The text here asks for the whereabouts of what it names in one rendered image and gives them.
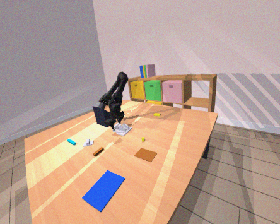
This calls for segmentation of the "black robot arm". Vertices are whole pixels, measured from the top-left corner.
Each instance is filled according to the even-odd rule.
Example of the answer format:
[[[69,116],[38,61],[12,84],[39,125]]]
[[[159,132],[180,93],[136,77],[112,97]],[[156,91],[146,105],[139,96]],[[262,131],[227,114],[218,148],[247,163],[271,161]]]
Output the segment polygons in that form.
[[[110,111],[114,112],[114,119],[122,120],[125,116],[124,111],[120,112],[120,106],[122,105],[122,92],[124,91],[127,81],[127,75],[123,73],[123,71],[120,72],[117,77],[117,81],[114,83],[111,89],[99,99],[99,108],[104,109],[106,105],[109,106]],[[114,93],[116,89],[117,91]]]

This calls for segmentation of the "orange flat square plate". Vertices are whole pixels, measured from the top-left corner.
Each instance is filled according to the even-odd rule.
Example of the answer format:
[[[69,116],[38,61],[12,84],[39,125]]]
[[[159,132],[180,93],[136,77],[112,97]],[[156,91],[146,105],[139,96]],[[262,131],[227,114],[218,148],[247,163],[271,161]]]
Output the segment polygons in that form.
[[[141,148],[134,156],[137,158],[142,158],[148,162],[152,162],[153,158],[156,156],[157,152],[149,151],[144,148]]]

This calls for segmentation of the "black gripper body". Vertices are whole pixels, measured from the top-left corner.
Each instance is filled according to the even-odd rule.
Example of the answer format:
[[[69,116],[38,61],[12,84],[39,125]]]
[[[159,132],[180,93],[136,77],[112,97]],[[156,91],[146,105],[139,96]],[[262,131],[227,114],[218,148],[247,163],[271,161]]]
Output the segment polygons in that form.
[[[107,120],[104,121],[104,123],[107,124],[107,125],[113,124],[113,123],[114,123],[114,120],[115,120],[115,119],[114,119],[114,112],[113,112],[113,111],[110,111],[109,113],[110,113],[110,115],[111,115],[110,118],[112,118],[112,119],[107,119]]]

